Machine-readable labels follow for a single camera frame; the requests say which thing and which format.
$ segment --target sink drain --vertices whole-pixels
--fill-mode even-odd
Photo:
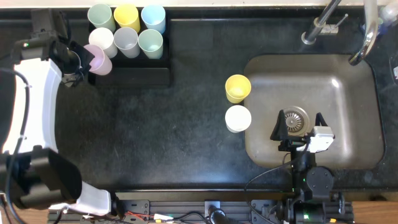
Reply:
[[[298,106],[290,106],[284,109],[287,131],[298,136],[303,134],[310,124],[308,114]]]

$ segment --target countertop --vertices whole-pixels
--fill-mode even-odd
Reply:
[[[226,129],[224,114],[232,104],[225,97],[224,83],[229,76],[242,74],[247,62],[258,55],[357,51],[363,43],[358,28],[364,21],[362,8],[339,8],[332,22],[346,12],[350,16],[338,35],[319,37],[311,46],[302,43],[301,33],[321,11],[167,9],[172,86],[60,85],[55,118],[60,154],[80,169],[85,182],[105,189],[241,189],[267,168],[250,160],[244,133]],[[0,16],[0,52],[29,36],[29,14],[17,12],[9,9]],[[86,9],[65,12],[71,15],[73,39],[87,44]],[[392,77],[398,66],[397,37],[395,27],[377,40],[366,58],[375,75],[384,158],[369,170],[334,170],[336,190],[398,187],[398,86]],[[9,66],[9,59],[1,59],[0,65]],[[7,122],[1,124],[5,129]],[[289,191],[290,181],[287,172],[278,170],[258,180],[257,188]]]

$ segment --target plastic cup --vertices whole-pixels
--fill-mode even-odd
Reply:
[[[100,47],[109,58],[118,54],[118,48],[113,43],[113,34],[107,28],[101,27],[93,30],[88,37],[88,42]]]
[[[96,4],[87,12],[88,20],[97,28],[104,27],[114,32],[116,26],[112,16],[112,10],[108,5]]]
[[[112,62],[100,47],[93,44],[87,44],[84,48],[95,56],[95,58],[90,62],[90,72],[97,75],[107,75],[111,72]]]
[[[120,27],[130,27],[139,32],[138,10],[133,4],[123,4],[114,10],[114,19]]]
[[[123,27],[114,33],[114,44],[128,58],[139,55],[138,34],[130,27]]]
[[[248,78],[243,75],[233,75],[225,83],[226,97],[231,103],[240,103],[251,91]]]
[[[157,30],[142,31],[138,37],[138,44],[149,59],[159,59],[163,55],[163,37]]]
[[[232,106],[225,113],[225,123],[232,133],[244,131],[251,124],[250,111],[241,105]]]
[[[160,5],[145,6],[141,11],[141,19],[148,29],[154,29],[161,34],[166,30],[166,12]]]

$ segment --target chrome faucet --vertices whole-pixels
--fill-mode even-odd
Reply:
[[[326,27],[326,21],[329,19],[330,15],[337,8],[341,0],[331,0],[327,7],[323,10],[322,14],[315,18],[313,24],[311,25],[308,32],[304,32],[301,36],[304,44],[314,44],[317,40],[318,35],[321,34],[322,30]],[[377,1],[376,0],[363,0],[365,18],[366,18],[366,30],[365,38],[362,47],[357,53],[353,54],[348,62],[351,65],[357,65],[364,59],[368,53],[371,51],[374,41],[376,40],[377,30],[378,30],[378,13],[377,13]],[[336,29],[338,25],[347,17],[347,15],[339,22],[337,25],[332,27]]]

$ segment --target sink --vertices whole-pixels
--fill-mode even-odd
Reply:
[[[384,140],[371,67],[348,63],[349,55],[262,55],[244,69],[252,84],[244,100],[252,123],[246,151],[259,166],[281,165],[286,152],[269,137],[284,110],[289,134],[303,136],[321,112],[335,134],[317,165],[331,169],[370,169],[384,155]]]

